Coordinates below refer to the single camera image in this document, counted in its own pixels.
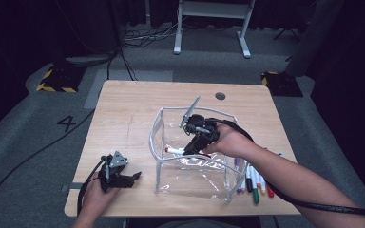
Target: gray carpet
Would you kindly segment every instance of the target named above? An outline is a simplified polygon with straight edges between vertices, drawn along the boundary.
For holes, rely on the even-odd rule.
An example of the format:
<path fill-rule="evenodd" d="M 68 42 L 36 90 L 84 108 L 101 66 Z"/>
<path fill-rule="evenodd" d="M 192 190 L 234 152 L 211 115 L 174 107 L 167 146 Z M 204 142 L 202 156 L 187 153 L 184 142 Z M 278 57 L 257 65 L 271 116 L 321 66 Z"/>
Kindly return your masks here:
<path fill-rule="evenodd" d="M 297 44 L 290 32 L 274 41 L 278 31 L 249 30 L 246 40 L 252 58 L 244 59 L 235 33 L 238 29 L 189 30 L 182 36 L 180 55 L 173 54 L 173 37 L 147 47 L 125 47 L 124 54 L 138 78 L 147 72 L 163 75 L 162 79 L 148 76 L 141 80 L 260 85 L 259 75 L 263 71 L 285 68 L 285 59 Z M 30 75 L 26 82 L 28 97 L 0 123 L 0 180 L 27 157 L 66 134 L 58 121 L 70 115 L 81 125 L 25 162 L 2 184 L 0 227 L 69 227 L 74 221 L 64 213 L 67 194 L 61 189 L 73 179 L 91 121 L 88 115 L 97 102 L 93 97 L 106 76 L 106 64 L 87 69 L 78 93 L 35 91 L 48 68 L 42 66 Z M 110 66 L 110 78 L 116 78 L 120 72 L 127 80 L 122 70 L 124 62 L 117 56 Z M 303 98 L 274 97 L 298 163 L 332 181 L 365 207 L 364 185 L 310 99 L 313 80 L 301 77 L 298 84 Z M 313 227 L 302 216 L 277 219 L 282 228 Z M 96 227 L 120 228 L 124 221 L 100 218 Z M 275 227 L 272 217 L 261 217 L 261 224 L 265 228 Z"/>

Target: green marker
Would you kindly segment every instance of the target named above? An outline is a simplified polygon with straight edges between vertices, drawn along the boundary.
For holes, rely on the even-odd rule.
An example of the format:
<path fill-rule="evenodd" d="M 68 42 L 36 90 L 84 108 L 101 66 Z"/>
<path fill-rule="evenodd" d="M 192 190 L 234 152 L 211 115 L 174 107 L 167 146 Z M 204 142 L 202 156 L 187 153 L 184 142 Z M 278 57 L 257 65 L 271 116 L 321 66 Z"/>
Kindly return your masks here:
<path fill-rule="evenodd" d="M 258 187 L 257 187 L 257 182 L 255 181 L 256 179 L 256 170 L 254 169 L 253 166 L 249 166 L 250 168 L 250 172 L 251 172 L 251 184 L 253 186 L 253 197 L 254 197 L 254 203 L 255 204 L 259 204 L 259 192 L 258 192 Z"/>

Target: human hand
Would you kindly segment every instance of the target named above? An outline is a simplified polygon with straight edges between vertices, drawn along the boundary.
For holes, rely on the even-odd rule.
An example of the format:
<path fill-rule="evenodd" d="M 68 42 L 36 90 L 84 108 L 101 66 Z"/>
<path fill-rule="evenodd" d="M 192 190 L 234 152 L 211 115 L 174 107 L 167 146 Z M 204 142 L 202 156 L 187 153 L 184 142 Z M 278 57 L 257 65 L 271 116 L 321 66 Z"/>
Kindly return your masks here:
<path fill-rule="evenodd" d="M 72 227 L 92 227 L 95 220 L 106 210 L 107 206 L 120 192 L 121 188 L 108 188 L 103 192 L 98 173 L 93 175 L 83 198 L 82 211 Z"/>
<path fill-rule="evenodd" d="M 240 132 L 226 124 L 218 123 L 217 130 L 220 132 L 219 139 L 204 148 L 203 153 L 221 152 L 229 157 L 242 158 L 246 151 L 257 146 Z"/>

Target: transparent container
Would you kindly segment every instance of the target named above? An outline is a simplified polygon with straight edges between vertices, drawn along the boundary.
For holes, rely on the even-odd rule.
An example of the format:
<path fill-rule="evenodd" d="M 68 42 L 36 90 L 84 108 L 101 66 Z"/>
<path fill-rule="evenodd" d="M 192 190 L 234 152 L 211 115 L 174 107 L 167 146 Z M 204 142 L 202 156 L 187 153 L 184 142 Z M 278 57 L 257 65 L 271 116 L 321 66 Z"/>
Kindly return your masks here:
<path fill-rule="evenodd" d="M 166 148 L 184 149 L 194 135 L 187 136 L 179 124 L 188 107 L 164 107 L 154 121 L 149 147 L 156 160 L 156 193 L 218 200 L 232 199 L 245 178 L 247 162 L 213 153 L 176 155 Z M 235 116 L 209 108 L 196 107 L 192 114 L 238 124 Z"/>

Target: human arm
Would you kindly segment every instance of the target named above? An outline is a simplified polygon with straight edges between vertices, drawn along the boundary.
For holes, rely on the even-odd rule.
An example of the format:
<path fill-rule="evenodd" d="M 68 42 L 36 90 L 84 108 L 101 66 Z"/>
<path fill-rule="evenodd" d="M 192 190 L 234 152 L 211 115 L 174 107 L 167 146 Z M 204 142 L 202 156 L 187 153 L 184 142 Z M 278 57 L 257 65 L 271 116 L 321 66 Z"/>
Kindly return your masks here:
<path fill-rule="evenodd" d="M 218 123 L 220 138 L 203 152 L 243 158 L 284 195 L 319 204 L 357 207 L 337 187 L 313 171 L 248 140 L 233 128 Z M 365 227 L 365 216 L 326 212 L 296 206 L 316 227 Z"/>
<path fill-rule="evenodd" d="M 88 184 L 83 198 L 83 207 L 72 228 L 90 228 L 94 226 L 96 219 L 106 210 L 120 188 L 109 188 L 103 192 L 98 173 L 93 175 L 93 180 Z"/>

